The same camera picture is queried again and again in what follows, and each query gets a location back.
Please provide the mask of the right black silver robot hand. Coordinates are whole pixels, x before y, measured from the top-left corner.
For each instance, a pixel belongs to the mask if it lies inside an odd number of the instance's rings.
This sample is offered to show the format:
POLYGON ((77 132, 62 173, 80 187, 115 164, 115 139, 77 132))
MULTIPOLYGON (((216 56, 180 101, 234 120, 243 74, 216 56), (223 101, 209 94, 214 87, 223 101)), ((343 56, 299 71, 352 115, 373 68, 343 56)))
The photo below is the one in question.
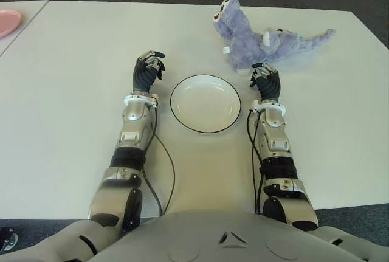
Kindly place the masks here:
POLYGON ((268 63, 255 63, 252 65, 250 87, 257 87, 261 101, 278 102, 281 92, 281 83, 278 71, 268 63))

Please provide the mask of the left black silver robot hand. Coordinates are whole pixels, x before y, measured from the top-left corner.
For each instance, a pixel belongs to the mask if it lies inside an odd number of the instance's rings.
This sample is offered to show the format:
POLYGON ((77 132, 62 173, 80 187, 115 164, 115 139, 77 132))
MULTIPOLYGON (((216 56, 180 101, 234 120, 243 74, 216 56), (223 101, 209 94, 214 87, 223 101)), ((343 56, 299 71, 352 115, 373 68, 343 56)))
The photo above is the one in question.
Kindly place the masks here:
POLYGON ((147 51, 138 57, 133 71, 133 92, 149 93, 156 79, 162 79, 165 65, 162 62, 165 54, 158 51, 147 51))

